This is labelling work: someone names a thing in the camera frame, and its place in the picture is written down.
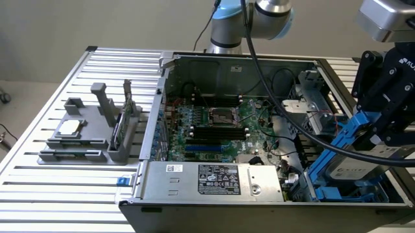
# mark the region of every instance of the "power supply label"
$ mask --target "power supply label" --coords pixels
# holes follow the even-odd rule
[[[199,165],[198,191],[204,195],[240,195],[238,166]]]

